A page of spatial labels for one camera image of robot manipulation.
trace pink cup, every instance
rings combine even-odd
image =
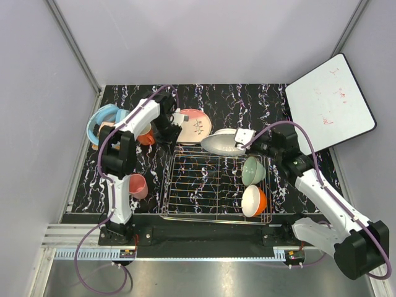
[[[129,192],[133,198],[142,200],[147,197],[149,193],[146,179],[141,174],[132,174],[129,179]]]

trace black marble table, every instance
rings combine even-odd
[[[133,110],[142,95],[155,91],[159,85],[108,85],[101,106],[114,103]],[[212,120],[212,132],[222,128],[249,128],[257,131],[276,121],[290,119],[287,113],[285,84],[253,85],[175,85],[180,108],[204,111]],[[157,144],[137,144],[136,173],[145,176],[148,197],[142,201],[131,198],[134,213],[158,213],[161,204],[161,185],[164,170],[171,156]],[[73,213],[102,213],[107,211],[107,186],[97,172],[97,151],[89,147],[72,208]],[[329,150],[317,153],[319,166],[330,184],[341,192]],[[315,205],[270,166],[270,190],[274,213],[317,213]]]

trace orange mug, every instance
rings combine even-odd
[[[155,143],[154,140],[154,131],[151,127],[151,124],[148,124],[143,131],[137,137],[137,141],[139,141],[142,145],[152,145]]]

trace wall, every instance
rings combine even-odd
[[[44,1],[0,2],[1,296],[26,296],[95,99]]]
[[[100,84],[292,82],[359,0],[57,0]]]
[[[357,208],[390,228],[391,260],[396,254],[395,15],[395,1],[371,1],[343,49],[377,120],[377,128],[336,147]],[[391,285],[394,290],[396,273]]]

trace dish rack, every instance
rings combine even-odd
[[[259,186],[267,208],[257,217],[242,213],[242,167],[248,156],[222,157],[200,146],[176,146],[163,180],[160,216],[168,220],[265,225],[272,220],[268,159],[254,155],[265,166]]]

